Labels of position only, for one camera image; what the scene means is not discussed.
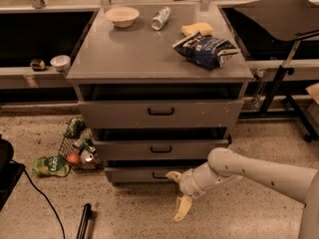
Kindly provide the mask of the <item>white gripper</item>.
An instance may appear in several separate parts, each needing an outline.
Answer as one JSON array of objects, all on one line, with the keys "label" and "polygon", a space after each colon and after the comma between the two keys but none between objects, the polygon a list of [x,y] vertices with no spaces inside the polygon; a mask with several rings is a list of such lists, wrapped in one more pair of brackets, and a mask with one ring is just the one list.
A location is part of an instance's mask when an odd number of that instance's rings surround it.
[{"label": "white gripper", "polygon": [[190,210],[192,199],[198,199],[205,194],[205,191],[196,183],[192,168],[183,174],[178,171],[170,171],[165,176],[178,183],[180,191],[184,194],[183,197],[176,199],[176,211],[173,217],[175,222],[180,222]]}]

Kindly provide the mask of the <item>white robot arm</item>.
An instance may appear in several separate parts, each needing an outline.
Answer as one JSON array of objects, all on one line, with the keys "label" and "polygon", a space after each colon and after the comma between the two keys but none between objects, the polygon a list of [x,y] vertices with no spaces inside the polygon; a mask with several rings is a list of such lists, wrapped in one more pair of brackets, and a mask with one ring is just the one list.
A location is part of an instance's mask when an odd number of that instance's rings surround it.
[{"label": "white robot arm", "polygon": [[319,237],[319,170],[242,156],[228,148],[213,149],[207,162],[183,173],[170,171],[182,197],[176,199],[175,222],[209,189],[246,177],[304,205],[298,239]]}]

